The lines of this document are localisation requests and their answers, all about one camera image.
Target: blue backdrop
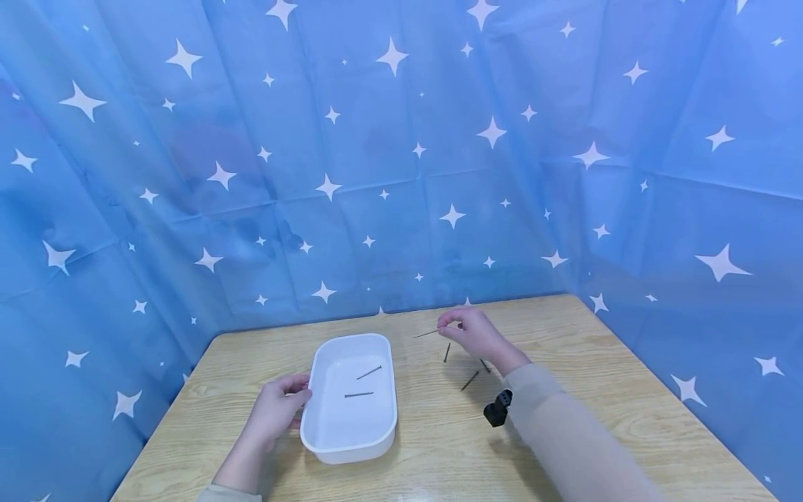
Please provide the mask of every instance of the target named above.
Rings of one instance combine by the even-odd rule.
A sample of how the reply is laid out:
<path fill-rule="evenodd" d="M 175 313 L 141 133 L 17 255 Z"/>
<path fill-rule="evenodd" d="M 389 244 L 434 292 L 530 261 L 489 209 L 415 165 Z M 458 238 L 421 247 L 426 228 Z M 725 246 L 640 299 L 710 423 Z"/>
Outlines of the blue backdrop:
<path fill-rule="evenodd" d="M 0 499 L 107 500 L 217 333 L 562 291 L 803 499 L 801 25 L 0 2 Z"/>

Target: sleeve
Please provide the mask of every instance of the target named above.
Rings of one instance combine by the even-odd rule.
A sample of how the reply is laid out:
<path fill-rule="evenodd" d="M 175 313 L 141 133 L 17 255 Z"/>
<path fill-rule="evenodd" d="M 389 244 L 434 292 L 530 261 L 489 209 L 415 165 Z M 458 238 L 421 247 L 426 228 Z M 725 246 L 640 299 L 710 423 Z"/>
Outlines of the sleeve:
<path fill-rule="evenodd" d="M 262 496 L 211 484 L 198 496 L 198 502 L 262 502 Z"/>
<path fill-rule="evenodd" d="M 661 500 L 635 459 L 548 369 L 529 364 L 505 377 L 508 417 L 566 502 Z"/>

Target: wooden table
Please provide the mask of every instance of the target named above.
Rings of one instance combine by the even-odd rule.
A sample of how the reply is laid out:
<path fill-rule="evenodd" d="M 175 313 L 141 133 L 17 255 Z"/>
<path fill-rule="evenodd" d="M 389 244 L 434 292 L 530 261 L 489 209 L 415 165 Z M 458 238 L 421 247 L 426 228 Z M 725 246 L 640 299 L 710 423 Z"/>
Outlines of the wooden table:
<path fill-rule="evenodd" d="M 584 402 L 633 452 L 668 500 L 775 500 L 686 407 L 576 298 L 485 304 L 499 330 Z M 529 450 L 483 406 L 499 376 L 434 328 L 443 310 L 339 320 L 218 337 L 112 498 L 193 501 L 237 438 L 261 385 L 309 371 L 331 337 L 382 333 L 393 346 L 398 429 L 373 462 L 328 466 L 284 440 L 265 476 L 270 500 L 429 502 L 559 500 Z M 460 392 L 476 370 L 482 373 Z"/>

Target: left hand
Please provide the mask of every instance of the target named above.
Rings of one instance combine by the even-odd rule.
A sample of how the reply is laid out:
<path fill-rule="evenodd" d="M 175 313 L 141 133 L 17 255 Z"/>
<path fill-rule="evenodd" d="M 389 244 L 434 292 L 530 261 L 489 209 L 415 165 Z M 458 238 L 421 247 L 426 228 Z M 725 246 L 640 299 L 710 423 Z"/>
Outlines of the left hand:
<path fill-rule="evenodd" d="M 308 383 L 309 375 L 305 374 L 288 375 L 266 383 L 254 402 L 240 439 L 270 450 L 284 431 L 298 428 L 300 420 L 296 412 L 312 397 Z"/>

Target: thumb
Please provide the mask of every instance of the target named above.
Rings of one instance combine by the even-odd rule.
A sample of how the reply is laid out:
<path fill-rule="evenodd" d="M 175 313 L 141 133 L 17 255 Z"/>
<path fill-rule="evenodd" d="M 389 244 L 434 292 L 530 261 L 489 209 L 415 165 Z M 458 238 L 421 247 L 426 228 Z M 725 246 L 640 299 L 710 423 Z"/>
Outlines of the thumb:
<path fill-rule="evenodd" d="M 452 328 L 451 326 L 443 326 L 442 328 L 439 328 L 438 333 L 442 337 L 446 337 L 449 340 L 453 340 L 458 343 L 460 343 L 460 341 L 463 339 L 463 331 L 461 329 Z"/>
<path fill-rule="evenodd" d="M 312 391 L 310 389 L 300 390 L 295 394 L 285 396 L 287 401 L 291 403 L 294 410 L 298 410 L 301 406 L 306 404 L 306 402 L 309 401 L 309 398 L 311 397 L 312 397 Z"/>

